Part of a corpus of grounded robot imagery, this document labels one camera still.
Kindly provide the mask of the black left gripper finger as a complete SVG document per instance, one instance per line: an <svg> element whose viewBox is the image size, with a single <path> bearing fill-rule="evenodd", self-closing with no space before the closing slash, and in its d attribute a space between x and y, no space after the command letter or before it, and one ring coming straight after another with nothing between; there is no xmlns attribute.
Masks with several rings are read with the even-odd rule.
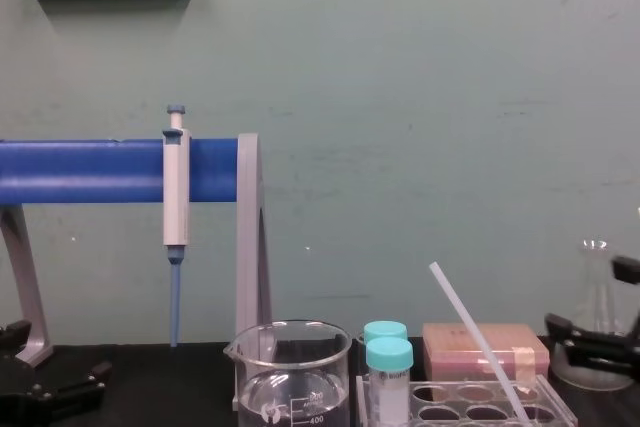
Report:
<svg viewBox="0 0 640 427"><path fill-rule="evenodd" d="M28 357L23 355L27 348L32 323L28 320L18 320L1 328L1 362L24 361L29 363Z"/></svg>
<svg viewBox="0 0 640 427"><path fill-rule="evenodd" d="M112 373L108 361L95 365L80 380L46 387L21 360L1 361L2 415L57 415L72 408L98 407Z"/></svg>

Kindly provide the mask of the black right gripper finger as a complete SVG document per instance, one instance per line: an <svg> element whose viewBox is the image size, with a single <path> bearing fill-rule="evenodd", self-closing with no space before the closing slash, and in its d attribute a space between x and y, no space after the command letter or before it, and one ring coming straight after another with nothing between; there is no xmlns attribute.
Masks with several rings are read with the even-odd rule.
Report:
<svg viewBox="0 0 640 427"><path fill-rule="evenodd" d="M613 275L616 280L628 283L640 283L640 261L627 256L615 256L611 259Z"/></svg>
<svg viewBox="0 0 640 427"><path fill-rule="evenodd" d="M550 339L564 348L571 366L639 376L639 317L626 335L588 331L555 314L545 316L545 326Z"/></svg>

